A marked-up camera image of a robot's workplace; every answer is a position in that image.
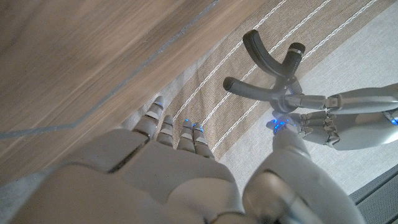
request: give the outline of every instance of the wood grain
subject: wood grain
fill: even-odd
[[[75,122],[210,3],[1,3],[1,132]],[[116,127],[261,4],[219,0],[76,127],[2,139],[0,185],[58,162]]]

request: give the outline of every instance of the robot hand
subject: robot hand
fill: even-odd
[[[158,97],[132,131],[115,129],[66,159],[12,223],[256,223],[232,173],[214,160],[201,124],[186,119],[177,150]]]
[[[364,149],[387,144],[398,139],[398,125],[387,119],[390,111],[364,114],[330,114],[317,111],[309,114],[272,113],[275,120],[267,127],[276,133],[295,127],[299,135],[307,141],[327,145],[337,150]]]

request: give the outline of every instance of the robotic arm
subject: robotic arm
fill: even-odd
[[[293,112],[298,107],[326,110],[289,114],[304,140],[337,150],[352,150],[398,139],[398,83],[382,88],[347,91],[328,98],[304,95],[294,76],[304,46],[292,44],[281,64],[269,55],[256,30],[248,32],[243,42],[257,66],[277,77],[276,83],[272,90],[267,90],[227,77],[224,80],[225,90],[246,98],[269,101],[276,117],[280,116],[279,113]]]

